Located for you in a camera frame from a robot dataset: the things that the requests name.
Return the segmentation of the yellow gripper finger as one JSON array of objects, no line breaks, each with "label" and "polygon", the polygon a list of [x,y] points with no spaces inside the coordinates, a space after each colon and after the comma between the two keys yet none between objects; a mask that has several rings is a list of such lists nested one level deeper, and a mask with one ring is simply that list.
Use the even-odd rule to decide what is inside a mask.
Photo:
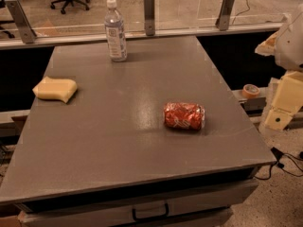
[{"label": "yellow gripper finger", "polygon": [[279,81],[270,111],[265,119],[269,129],[282,131],[303,107],[303,73],[288,71]]}]

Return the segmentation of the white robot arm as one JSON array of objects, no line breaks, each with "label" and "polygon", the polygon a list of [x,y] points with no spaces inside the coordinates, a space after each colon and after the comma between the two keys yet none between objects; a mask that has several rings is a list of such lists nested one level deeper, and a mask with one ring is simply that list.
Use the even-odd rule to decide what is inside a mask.
[{"label": "white robot arm", "polygon": [[277,84],[264,125],[282,131],[303,107],[303,4],[286,15],[281,28],[259,44],[255,52],[274,56],[286,73]]}]

